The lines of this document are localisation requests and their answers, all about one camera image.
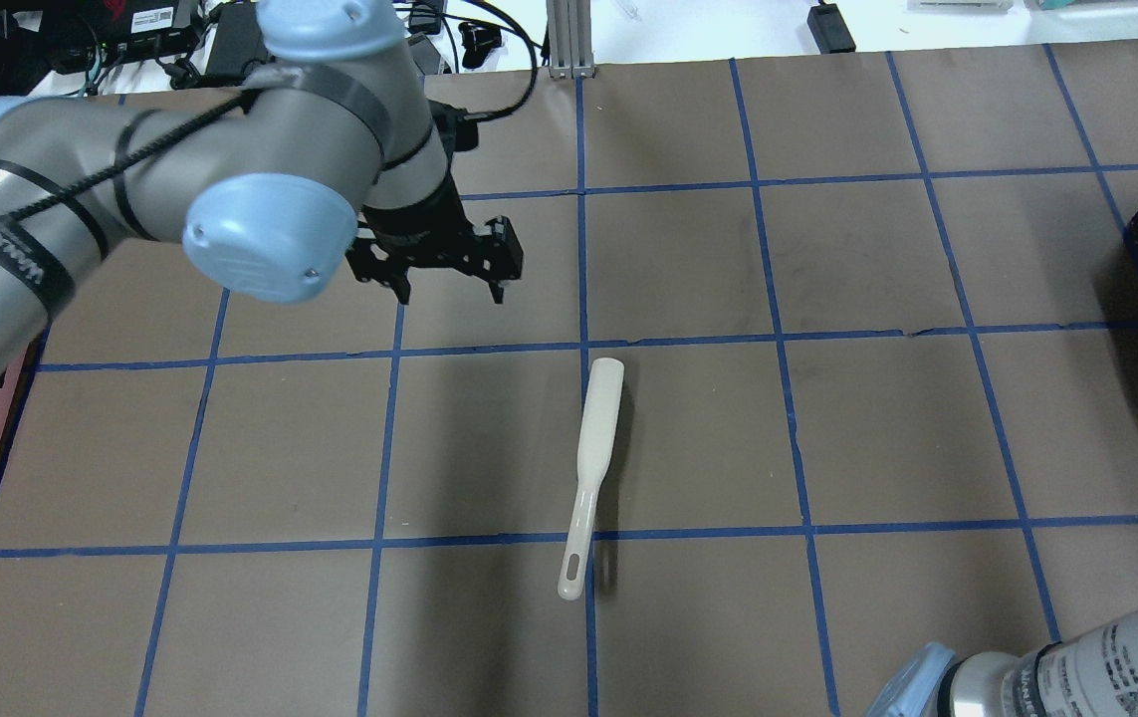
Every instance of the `white label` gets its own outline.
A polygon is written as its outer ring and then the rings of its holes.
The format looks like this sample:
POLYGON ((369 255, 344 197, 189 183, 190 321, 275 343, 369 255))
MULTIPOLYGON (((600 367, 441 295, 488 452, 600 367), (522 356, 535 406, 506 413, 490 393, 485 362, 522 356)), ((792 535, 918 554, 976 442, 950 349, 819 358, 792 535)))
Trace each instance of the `white label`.
POLYGON ((137 32, 154 31, 154 28, 170 28, 173 19, 174 8, 141 10, 131 16, 131 35, 135 35, 137 32))
POLYGON ((1047 717, 1138 717, 1138 612, 1042 657, 1038 693, 1047 717))

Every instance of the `gray robotic arm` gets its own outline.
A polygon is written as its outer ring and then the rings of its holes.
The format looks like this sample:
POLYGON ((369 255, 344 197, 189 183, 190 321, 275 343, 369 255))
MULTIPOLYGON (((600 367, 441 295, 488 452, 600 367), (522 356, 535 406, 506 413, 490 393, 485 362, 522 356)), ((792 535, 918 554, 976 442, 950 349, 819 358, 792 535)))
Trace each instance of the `gray robotic arm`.
POLYGON ((345 258, 402 303, 409 267, 477 275, 495 300, 520 277, 510 222, 465 219, 467 116, 428 104, 390 0, 259 0, 258 19, 282 63, 198 117, 0 99, 0 373, 126 236, 182 241, 214 281, 282 303, 345 258))

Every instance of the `white spatula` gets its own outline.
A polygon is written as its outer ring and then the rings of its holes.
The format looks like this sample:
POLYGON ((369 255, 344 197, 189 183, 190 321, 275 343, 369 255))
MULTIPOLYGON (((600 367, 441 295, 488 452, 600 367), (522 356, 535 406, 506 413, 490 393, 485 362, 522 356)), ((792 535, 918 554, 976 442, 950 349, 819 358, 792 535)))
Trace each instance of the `white spatula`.
POLYGON ((591 364, 586 385, 586 406, 582 412, 582 434, 577 438, 577 500, 569 524, 569 543, 560 566, 560 598, 582 598, 586 557, 595 530, 595 501, 609 471, 617 435, 617 412, 622 403, 622 373, 618 358, 596 358, 591 364))

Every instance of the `black power adapter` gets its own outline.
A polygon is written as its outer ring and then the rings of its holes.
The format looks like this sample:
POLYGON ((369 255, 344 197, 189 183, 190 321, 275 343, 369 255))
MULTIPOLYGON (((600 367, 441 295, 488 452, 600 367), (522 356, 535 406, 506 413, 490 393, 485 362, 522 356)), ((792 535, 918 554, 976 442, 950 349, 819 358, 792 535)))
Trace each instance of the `black power adapter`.
POLYGON ((835 3, 816 5, 808 10, 808 27, 822 55, 833 52, 856 52, 856 41, 851 40, 848 24, 842 22, 842 13, 835 3))

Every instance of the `white plastic utensil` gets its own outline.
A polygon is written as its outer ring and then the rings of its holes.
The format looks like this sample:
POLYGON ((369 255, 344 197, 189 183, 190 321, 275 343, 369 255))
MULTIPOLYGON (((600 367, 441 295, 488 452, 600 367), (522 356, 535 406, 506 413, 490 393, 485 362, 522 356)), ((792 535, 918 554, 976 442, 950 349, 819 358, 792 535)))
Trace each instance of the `white plastic utensil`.
POLYGON ((586 406, 582 411, 582 434, 577 438, 577 500, 569 524, 569 543, 560 566, 560 598, 582 598, 586 555, 595 528, 595 501, 609 471, 617 435, 617 413, 622 403, 622 373, 618 358, 595 358, 586 382, 586 406))

